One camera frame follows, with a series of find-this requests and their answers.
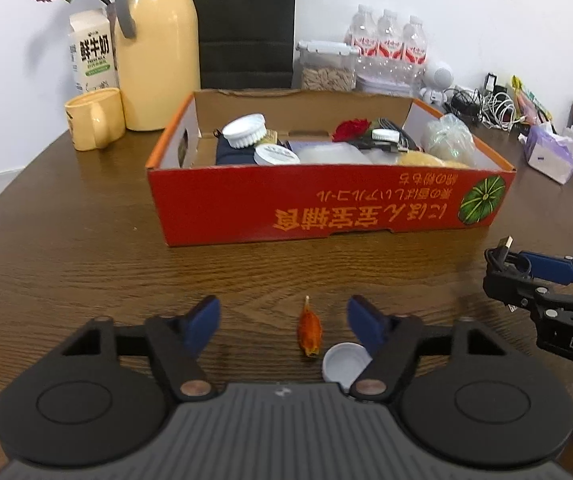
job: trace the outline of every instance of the gray ribbed panel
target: gray ribbed panel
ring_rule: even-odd
[[[289,390],[290,393],[279,395]],[[554,463],[480,472],[429,455],[385,407],[335,384],[230,384],[184,404],[148,446],[118,462],[55,471],[11,462],[0,480],[570,480]]]

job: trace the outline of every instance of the small orange object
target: small orange object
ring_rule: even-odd
[[[319,348],[322,345],[322,325],[319,317],[311,310],[308,296],[301,310],[300,322],[297,326],[297,340],[307,357],[319,355]]]

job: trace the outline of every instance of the red cardboard box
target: red cardboard box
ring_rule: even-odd
[[[147,162],[169,246],[488,226],[515,177],[515,168],[477,138],[477,167],[470,170],[215,166],[213,131],[257,112],[282,140],[319,140],[343,121],[387,117],[418,141],[427,121],[441,115],[417,100],[359,92],[196,92]]]

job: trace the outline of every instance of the yellow thermos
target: yellow thermos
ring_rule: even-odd
[[[130,130],[164,128],[200,88],[193,0],[116,0],[116,53]]]

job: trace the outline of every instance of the table surface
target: table surface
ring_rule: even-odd
[[[490,228],[173,249],[144,171],[158,134],[85,153],[59,137],[0,197],[0,390],[90,317],[137,324],[207,294],[223,306],[200,358],[215,383],[319,380],[320,361],[304,359],[295,336],[303,297],[326,350],[354,340],[346,300],[362,294],[434,324],[473,316],[550,367],[573,397],[573,363],[538,349],[527,312],[511,314],[481,287],[483,250],[506,235],[517,250],[573,254],[573,179],[559,186],[525,167],[513,137],[479,136],[519,167]],[[560,462],[573,472],[573,436]]]

